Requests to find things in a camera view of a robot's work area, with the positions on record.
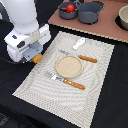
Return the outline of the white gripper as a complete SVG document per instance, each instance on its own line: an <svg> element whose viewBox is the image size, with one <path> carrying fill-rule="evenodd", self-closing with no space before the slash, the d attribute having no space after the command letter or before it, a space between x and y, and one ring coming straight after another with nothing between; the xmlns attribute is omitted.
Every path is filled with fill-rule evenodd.
<svg viewBox="0 0 128 128"><path fill-rule="evenodd" d="M44 24L33 34L19 34L12 30L5 38L7 52L14 62L32 62L32 58L43 50L43 45L51 39L49 25Z"/></svg>

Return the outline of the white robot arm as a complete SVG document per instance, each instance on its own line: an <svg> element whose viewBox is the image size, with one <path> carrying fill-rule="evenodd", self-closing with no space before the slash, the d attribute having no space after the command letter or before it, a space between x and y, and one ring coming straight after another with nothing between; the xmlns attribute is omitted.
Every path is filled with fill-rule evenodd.
<svg viewBox="0 0 128 128"><path fill-rule="evenodd" d="M51 39L49 25L39 26L36 0L0 0L0 19L13 24L4 38L7 52L15 63L38 63L43 45Z"/></svg>

